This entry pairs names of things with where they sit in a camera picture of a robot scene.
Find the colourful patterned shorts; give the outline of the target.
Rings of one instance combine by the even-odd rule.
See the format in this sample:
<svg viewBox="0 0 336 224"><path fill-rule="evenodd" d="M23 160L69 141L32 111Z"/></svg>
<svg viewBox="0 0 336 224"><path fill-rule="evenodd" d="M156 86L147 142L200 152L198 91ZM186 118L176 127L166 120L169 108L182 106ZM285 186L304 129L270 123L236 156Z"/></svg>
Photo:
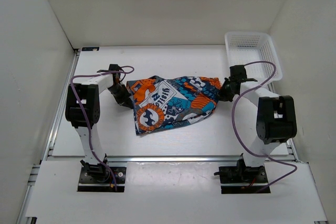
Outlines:
<svg viewBox="0 0 336 224"><path fill-rule="evenodd" d="M170 130L200 122L216 109L218 78L152 76L127 82L133 102L136 135Z"/></svg>

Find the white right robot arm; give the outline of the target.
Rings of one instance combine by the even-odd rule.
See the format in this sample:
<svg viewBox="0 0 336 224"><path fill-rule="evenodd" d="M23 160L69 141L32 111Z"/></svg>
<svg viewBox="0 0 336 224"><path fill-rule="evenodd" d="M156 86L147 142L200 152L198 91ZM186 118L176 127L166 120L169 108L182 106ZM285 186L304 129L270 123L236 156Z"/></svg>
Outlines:
<svg viewBox="0 0 336 224"><path fill-rule="evenodd" d="M247 77L246 67L265 63L272 67L271 75L262 82ZM280 96L264 88L276 73L276 65L269 61L255 61L230 67L230 76L225 78L217 97L220 101L232 102L231 120L234 133L244 152L237 162L236 177L247 182L260 173L265 159L280 144L297 134L295 104L291 96ZM256 106L257 136L250 146L246 146L239 136L235 122L238 102L246 98Z"/></svg>

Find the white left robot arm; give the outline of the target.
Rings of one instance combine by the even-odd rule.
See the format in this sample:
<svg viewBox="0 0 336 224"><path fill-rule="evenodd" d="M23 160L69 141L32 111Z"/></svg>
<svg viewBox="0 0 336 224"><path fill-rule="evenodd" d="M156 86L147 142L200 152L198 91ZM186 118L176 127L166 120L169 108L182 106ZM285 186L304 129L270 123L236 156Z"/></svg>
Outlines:
<svg viewBox="0 0 336 224"><path fill-rule="evenodd" d="M100 119L100 94L108 90L120 106L133 109L131 94L123 83L132 73L132 66L110 64L95 74L74 75L69 81L65 117L78 133L85 158L81 164L88 175L98 182L117 185L115 174L102 150L97 123Z"/></svg>

